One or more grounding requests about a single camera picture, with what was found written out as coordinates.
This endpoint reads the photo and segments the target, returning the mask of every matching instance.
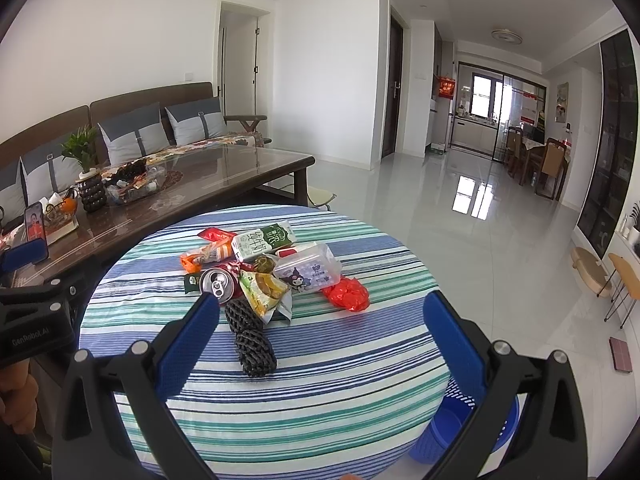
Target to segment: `pillow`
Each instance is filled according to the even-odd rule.
[[[169,147],[160,120],[160,103],[100,121],[98,126],[112,166],[120,166]]]
[[[2,225],[7,225],[11,220],[22,216],[26,209],[18,162],[14,160],[0,170],[0,206],[4,209],[4,216],[0,212]]]
[[[42,197],[49,198],[53,192],[62,193],[75,184],[82,166],[74,158],[62,156],[62,143],[71,134],[66,134],[46,144],[41,144],[21,156],[27,183],[29,204]]]
[[[166,113],[178,146],[219,137],[226,132],[225,118],[217,97],[168,106]]]

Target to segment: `smartphone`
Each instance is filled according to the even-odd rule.
[[[24,232],[27,233],[28,242],[36,238],[47,240],[47,235],[44,232],[44,214],[40,202],[31,204],[24,210]]]

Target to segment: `glass cabinet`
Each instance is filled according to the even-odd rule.
[[[578,227],[601,258],[622,214],[636,152],[638,78],[626,30],[603,41],[602,127],[596,165]]]

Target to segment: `human hand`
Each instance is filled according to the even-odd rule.
[[[29,373],[29,360],[0,370],[0,417],[17,434],[27,434],[36,425],[38,383]]]

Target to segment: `pillow strap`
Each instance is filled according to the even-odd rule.
[[[134,130],[134,133],[136,134],[136,140],[138,141],[138,147],[140,148],[140,155],[146,156],[145,145],[142,143],[142,137],[140,137],[140,131]]]
[[[58,192],[58,183],[56,182],[56,170],[53,167],[53,153],[47,155],[47,165],[49,166],[49,179],[51,180],[51,189]]]
[[[207,121],[204,119],[204,112],[198,112],[200,120],[202,121],[202,127],[204,128],[204,138],[209,139],[209,127]]]

